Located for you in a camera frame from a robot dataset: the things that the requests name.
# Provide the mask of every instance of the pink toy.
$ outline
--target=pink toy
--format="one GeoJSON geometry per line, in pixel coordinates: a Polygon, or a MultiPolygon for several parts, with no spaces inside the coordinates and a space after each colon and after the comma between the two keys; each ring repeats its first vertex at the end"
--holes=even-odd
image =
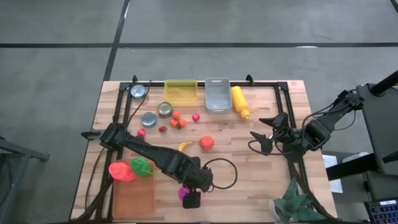
{"type": "MultiPolygon", "coordinates": [[[[186,194],[188,194],[189,193],[189,189],[188,188],[186,188],[186,187],[180,187],[180,189],[178,190],[178,197],[180,198],[180,200],[182,201],[183,200],[183,198],[186,196],[186,194]]],[[[204,198],[204,196],[205,196],[205,193],[203,193],[203,192],[201,192],[201,199],[203,199],[204,198]]]]}
{"type": "Polygon", "coordinates": [[[109,166],[109,173],[115,180],[130,182],[136,178],[131,167],[123,162],[114,162],[109,166]]]}

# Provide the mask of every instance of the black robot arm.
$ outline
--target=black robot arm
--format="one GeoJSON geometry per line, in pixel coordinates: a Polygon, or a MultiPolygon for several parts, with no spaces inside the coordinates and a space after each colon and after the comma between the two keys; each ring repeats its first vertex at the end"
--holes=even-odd
{"type": "Polygon", "coordinates": [[[283,143],[282,153],[292,162],[299,159],[308,151],[320,149],[329,139],[330,134],[335,130],[335,124],[347,113],[353,110],[360,110],[364,99],[355,90],[341,92],[337,99],[329,106],[328,111],[318,112],[307,116],[303,121],[301,129],[289,127],[288,114],[282,113],[275,118],[261,118],[260,121],[273,127],[272,138],[259,139],[258,133],[252,135],[259,141],[261,152],[267,155],[272,150],[272,141],[283,143]],[[305,121],[315,116],[310,122],[305,121]]]}
{"type": "Polygon", "coordinates": [[[200,193],[195,189],[206,192],[212,186],[213,173],[210,168],[200,168],[199,157],[189,157],[178,150],[167,147],[152,146],[129,134],[121,124],[111,123],[100,140],[100,144],[108,149],[117,150],[126,147],[154,161],[165,175],[189,188],[191,194],[184,198],[184,208],[199,207],[200,193]]]}

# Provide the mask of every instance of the plastic bin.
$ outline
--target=plastic bin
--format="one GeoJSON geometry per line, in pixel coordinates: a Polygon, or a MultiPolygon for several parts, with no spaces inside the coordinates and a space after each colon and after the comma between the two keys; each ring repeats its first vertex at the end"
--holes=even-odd
{"type": "Polygon", "coordinates": [[[227,78],[205,80],[206,109],[209,114],[226,114],[232,107],[231,85],[227,78]]]}
{"type": "Polygon", "coordinates": [[[196,80],[166,80],[164,83],[164,100],[171,104],[196,103],[197,96],[196,80]]]}

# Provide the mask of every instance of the concrete floor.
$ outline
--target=concrete floor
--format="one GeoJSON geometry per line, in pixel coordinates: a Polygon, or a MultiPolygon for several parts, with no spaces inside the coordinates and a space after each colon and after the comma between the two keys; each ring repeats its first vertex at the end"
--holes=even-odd
{"type": "MultiPolygon", "coordinates": [[[[123,2],[0,0],[0,44],[111,43],[123,2]]],[[[121,42],[398,42],[397,21],[389,0],[132,0],[121,42]]],[[[0,49],[0,136],[51,154],[30,164],[15,223],[68,219],[109,52],[0,49]]],[[[111,80],[305,80],[315,111],[397,70],[397,58],[389,47],[119,49],[111,80]]],[[[362,114],[324,150],[371,152],[362,114]]],[[[361,218],[349,203],[336,198],[339,217],[361,218]]]]}

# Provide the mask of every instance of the tin can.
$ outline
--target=tin can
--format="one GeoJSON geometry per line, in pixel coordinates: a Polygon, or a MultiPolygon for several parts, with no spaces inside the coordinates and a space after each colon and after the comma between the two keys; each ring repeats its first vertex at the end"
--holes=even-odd
{"type": "Polygon", "coordinates": [[[145,97],[145,87],[143,85],[134,85],[130,89],[131,96],[136,100],[142,100],[145,97]]]}
{"type": "Polygon", "coordinates": [[[153,128],[157,124],[157,118],[154,113],[146,112],[141,116],[141,124],[145,128],[153,128]]]}
{"type": "Polygon", "coordinates": [[[160,103],[157,107],[157,113],[161,118],[169,118],[173,115],[172,105],[168,102],[160,103]]]}

